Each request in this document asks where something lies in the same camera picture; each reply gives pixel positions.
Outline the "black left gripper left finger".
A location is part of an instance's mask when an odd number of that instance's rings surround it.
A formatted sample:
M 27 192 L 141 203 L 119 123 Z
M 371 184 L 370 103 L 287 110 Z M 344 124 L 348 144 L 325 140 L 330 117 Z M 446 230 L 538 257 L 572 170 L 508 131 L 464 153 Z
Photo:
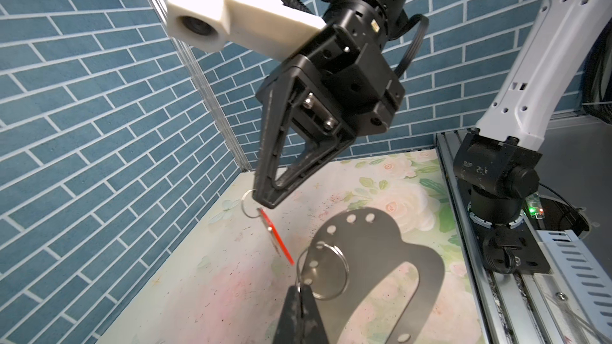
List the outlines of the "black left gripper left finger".
M 273 344 L 297 344 L 302 341 L 302 302 L 298 286 L 288 288 Z

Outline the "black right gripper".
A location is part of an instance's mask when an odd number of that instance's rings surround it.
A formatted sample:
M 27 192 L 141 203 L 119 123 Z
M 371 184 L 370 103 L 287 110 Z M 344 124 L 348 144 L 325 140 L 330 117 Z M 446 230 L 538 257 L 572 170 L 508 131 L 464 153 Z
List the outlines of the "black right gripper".
M 282 62 L 257 92 L 262 103 L 256 202 L 274 209 L 356 137 L 387 132 L 405 90 L 360 25 L 331 25 Z M 289 127 L 304 151 L 277 177 Z

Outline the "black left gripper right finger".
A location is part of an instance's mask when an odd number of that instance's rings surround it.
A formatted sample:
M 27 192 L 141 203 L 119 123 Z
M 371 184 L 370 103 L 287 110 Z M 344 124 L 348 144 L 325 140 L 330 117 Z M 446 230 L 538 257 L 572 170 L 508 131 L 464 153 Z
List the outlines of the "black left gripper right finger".
M 305 284 L 300 286 L 300 343 L 329 343 L 328 336 L 317 307 L 317 300 L 314 297 L 312 288 Z

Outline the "key with red tag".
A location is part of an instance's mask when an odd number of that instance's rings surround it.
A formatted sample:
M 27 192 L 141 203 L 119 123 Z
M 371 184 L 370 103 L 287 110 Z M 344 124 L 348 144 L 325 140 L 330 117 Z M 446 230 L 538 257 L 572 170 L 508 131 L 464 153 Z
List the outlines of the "key with red tag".
M 289 265 L 293 266 L 295 264 L 293 256 L 288 251 L 279 232 L 277 231 L 275 224 L 272 222 L 272 220 L 270 219 L 266 211 L 263 210 L 263 208 L 259 207 L 257 208 L 257 211 L 259 218 L 261 219 L 261 222 L 265 227 L 267 234 L 269 235 L 275 253 L 277 253 L 277 256 L 284 258 Z

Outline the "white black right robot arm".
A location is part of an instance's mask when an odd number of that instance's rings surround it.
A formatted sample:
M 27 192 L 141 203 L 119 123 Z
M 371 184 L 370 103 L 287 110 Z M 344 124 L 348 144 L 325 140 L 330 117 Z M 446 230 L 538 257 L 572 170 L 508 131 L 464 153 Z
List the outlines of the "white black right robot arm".
M 266 78 L 253 198 L 277 207 L 364 135 L 384 133 L 398 111 L 400 77 L 429 21 L 406 0 L 322 0 L 324 28 Z M 488 229 L 487 269 L 511 274 L 521 241 L 510 224 L 539 186 L 536 164 L 551 115 L 611 21 L 611 0 L 543 0 L 503 86 L 454 159 L 472 187 L 470 210 Z

